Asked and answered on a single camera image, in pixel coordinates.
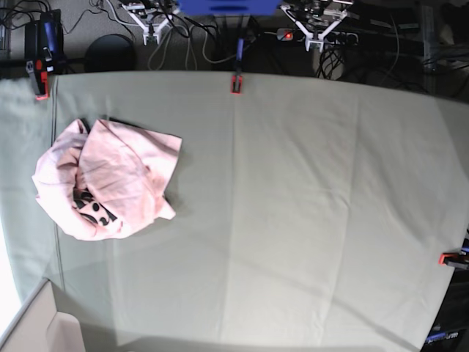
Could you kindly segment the pink t-shirt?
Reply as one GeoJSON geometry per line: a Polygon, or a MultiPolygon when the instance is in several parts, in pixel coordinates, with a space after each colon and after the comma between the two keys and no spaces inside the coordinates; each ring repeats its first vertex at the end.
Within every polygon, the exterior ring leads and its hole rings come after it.
{"type": "Polygon", "coordinates": [[[36,200],[81,241],[123,239],[174,209],[164,192],[182,139],[110,120],[74,120],[37,161],[36,200]]]}

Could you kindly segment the red black clamp middle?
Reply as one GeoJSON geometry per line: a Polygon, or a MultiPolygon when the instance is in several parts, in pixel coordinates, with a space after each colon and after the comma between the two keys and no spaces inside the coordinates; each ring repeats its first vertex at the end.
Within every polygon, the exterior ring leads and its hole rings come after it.
{"type": "Polygon", "coordinates": [[[231,81],[231,93],[240,94],[242,86],[242,59],[243,59],[244,39],[237,40],[237,50],[234,58],[234,72],[231,81]]]}

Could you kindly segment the red black clamp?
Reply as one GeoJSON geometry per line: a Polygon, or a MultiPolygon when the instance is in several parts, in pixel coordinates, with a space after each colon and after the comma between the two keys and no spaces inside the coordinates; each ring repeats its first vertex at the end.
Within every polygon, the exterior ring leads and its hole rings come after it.
{"type": "Polygon", "coordinates": [[[234,58],[234,72],[231,81],[231,93],[240,94],[242,86],[242,59],[243,59],[244,39],[237,40],[237,50],[234,58]]]}
{"type": "Polygon", "coordinates": [[[458,270],[468,270],[468,238],[463,241],[461,249],[456,252],[442,253],[439,259],[440,265],[446,265],[458,270]]]}
{"type": "Polygon", "coordinates": [[[26,24],[24,56],[26,72],[37,100],[49,97],[48,74],[52,73],[56,47],[51,22],[35,20],[26,24]]]}

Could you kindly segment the black power strip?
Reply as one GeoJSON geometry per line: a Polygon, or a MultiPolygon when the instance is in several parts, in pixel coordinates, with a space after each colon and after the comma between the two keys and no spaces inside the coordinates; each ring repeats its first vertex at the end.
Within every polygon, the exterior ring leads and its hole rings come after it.
{"type": "MultiPolygon", "coordinates": [[[[306,39],[304,33],[299,29],[280,28],[274,32],[277,40],[285,42],[302,42],[306,39]]],[[[324,39],[326,45],[348,45],[354,46],[359,44],[359,36],[352,32],[330,32],[324,39]]]]}

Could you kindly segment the black round stool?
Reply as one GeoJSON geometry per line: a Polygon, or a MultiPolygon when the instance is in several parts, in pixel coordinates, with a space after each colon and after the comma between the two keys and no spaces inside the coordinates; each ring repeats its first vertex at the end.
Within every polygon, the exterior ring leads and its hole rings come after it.
{"type": "Polygon", "coordinates": [[[86,73],[135,70],[137,62],[133,42],[121,34],[107,34],[97,38],[84,55],[86,73]]]}

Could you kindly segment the blue plastic box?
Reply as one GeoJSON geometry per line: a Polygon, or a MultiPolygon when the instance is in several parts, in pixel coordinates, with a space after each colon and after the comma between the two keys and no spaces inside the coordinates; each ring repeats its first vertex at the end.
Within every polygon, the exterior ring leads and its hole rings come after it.
{"type": "Polygon", "coordinates": [[[272,15],[280,0],[180,0],[189,15],[272,15]]]}

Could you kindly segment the red black clamp left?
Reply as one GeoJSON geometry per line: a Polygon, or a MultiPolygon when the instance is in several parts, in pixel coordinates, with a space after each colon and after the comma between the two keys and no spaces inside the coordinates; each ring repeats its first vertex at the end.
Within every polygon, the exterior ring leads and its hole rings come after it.
{"type": "Polygon", "coordinates": [[[52,73],[56,47],[51,22],[35,20],[26,24],[24,56],[26,72],[37,100],[49,97],[48,74],[52,73]]]}

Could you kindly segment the red black clamp right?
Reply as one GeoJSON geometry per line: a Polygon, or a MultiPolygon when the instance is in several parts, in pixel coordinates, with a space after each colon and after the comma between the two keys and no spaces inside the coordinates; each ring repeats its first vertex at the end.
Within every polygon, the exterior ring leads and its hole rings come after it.
{"type": "Polygon", "coordinates": [[[461,249],[456,252],[442,253],[439,259],[440,265],[446,265],[458,270],[468,270],[468,238],[463,241],[461,249]]]}

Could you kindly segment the white cardboard box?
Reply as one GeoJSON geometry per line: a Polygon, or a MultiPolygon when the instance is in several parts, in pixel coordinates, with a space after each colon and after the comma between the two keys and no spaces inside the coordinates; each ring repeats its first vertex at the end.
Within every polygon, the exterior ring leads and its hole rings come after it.
{"type": "Polygon", "coordinates": [[[41,281],[29,295],[1,336],[1,350],[86,350],[78,319],[57,309],[50,280],[41,281]]]}

